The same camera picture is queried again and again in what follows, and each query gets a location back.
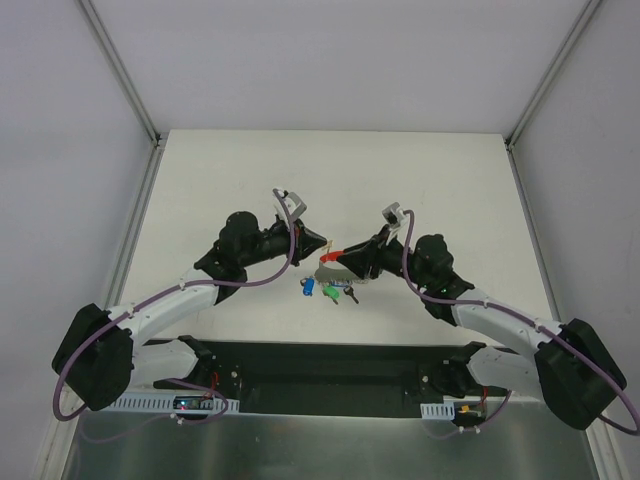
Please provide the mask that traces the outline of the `key holder with red handle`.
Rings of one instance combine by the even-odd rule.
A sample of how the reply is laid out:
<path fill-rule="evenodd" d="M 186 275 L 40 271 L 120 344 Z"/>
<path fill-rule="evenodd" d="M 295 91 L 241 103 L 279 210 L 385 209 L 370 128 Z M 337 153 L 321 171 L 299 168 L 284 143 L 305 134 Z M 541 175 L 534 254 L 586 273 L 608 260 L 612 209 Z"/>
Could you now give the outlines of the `key holder with red handle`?
<path fill-rule="evenodd" d="M 347 285 L 368 283 L 369 279 L 361 279 L 337 261 L 338 256 L 341 254 L 342 251 L 334 251 L 321 255 L 313 278 L 322 284 Z"/>

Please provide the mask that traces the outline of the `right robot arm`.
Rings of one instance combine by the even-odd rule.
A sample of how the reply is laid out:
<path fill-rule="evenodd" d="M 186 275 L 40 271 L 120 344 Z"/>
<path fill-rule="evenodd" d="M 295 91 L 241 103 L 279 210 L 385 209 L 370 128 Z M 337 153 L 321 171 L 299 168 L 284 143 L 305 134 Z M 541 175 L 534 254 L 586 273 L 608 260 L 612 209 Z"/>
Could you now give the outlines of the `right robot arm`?
<path fill-rule="evenodd" d="M 383 272 L 402 278 L 432 317 L 496 341 L 494 347 L 470 343 L 433 369 L 431 386 L 442 395 L 462 398 L 481 387 L 501 388 L 543 401 L 563 423 L 584 430 L 627 386 L 591 325 L 534 319 L 491 298 L 455 272 L 440 234 L 422 236 L 408 248 L 384 227 L 336 260 L 360 279 Z"/>

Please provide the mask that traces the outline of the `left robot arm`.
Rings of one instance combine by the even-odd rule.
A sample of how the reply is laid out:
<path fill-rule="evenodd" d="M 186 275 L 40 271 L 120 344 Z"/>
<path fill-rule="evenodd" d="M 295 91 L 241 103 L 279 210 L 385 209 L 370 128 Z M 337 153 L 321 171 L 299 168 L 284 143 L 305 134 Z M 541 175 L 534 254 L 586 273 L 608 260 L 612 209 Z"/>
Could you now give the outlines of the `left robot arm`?
<path fill-rule="evenodd" d="M 176 284 L 127 305 L 82 307 L 52 360 L 59 377 L 56 417 L 66 417 L 58 398 L 64 386 L 92 411 L 110 406 L 130 387 L 155 382 L 182 381 L 188 388 L 212 392 L 218 368 L 211 351 L 190 335 L 162 344 L 152 338 L 251 286 L 248 267 L 279 256 L 287 266 L 298 265 L 326 243 L 299 219 L 279 214 L 271 227 L 260 229 L 254 214 L 235 212 L 212 248 Z"/>

